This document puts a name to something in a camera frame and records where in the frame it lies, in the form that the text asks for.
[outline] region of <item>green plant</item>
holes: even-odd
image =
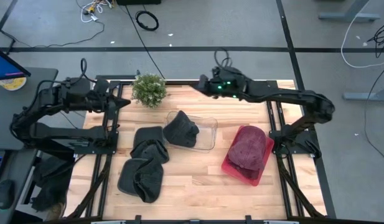
[[[132,87],[132,99],[148,108],[156,108],[167,95],[166,81],[159,75],[137,75]]]

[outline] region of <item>gray floor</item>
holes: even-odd
[[[0,1],[0,19],[10,2]],[[62,44],[93,35],[99,24],[83,24],[75,1],[20,0],[4,30],[29,45]],[[79,0],[80,4],[89,3]],[[344,11],[352,1],[283,0],[295,47],[340,47],[348,23],[320,21],[321,11]],[[275,1],[270,0],[165,0],[147,6],[160,20],[156,32],[141,31],[147,46],[250,46],[286,47]],[[132,14],[142,9],[130,6]],[[345,47],[359,48],[384,24],[384,0],[372,0],[364,12],[379,13],[373,23],[354,24]],[[95,39],[69,47],[140,47],[141,43],[126,14],[104,8],[98,14],[106,24]],[[9,40],[0,35],[0,47]],[[152,52],[167,78],[198,78],[214,66],[213,52]],[[288,53],[231,52],[233,65],[251,78],[294,79]],[[384,61],[384,54],[345,54],[354,65]],[[79,61],[88,60],[87,74],[129,75],[136,69],[157,72],[145,52],[12,53],[25,67],[52,67],[58,80],[80,74]],[[307,89],[323,93],[336,106],[334,120],[317,125],[330,191],[338,218],[384,222],[384,160],[367,143],[363,132],[363,106],[345,101],[345,91],[368,91],[384,66],[356,69],[347,66],[340,54],[300,53],[297,59]],[[384,88],[384,77],[375,90]],[[68,117],[81,126],[76,114]],[[46,118],[51,125],[69,125],[61,115]],[[368,134],[384,152],[384,103],[368,104]]]

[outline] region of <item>monitor screen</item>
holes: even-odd
[[[0,51],[0,80],[28,77],[30,73]]]

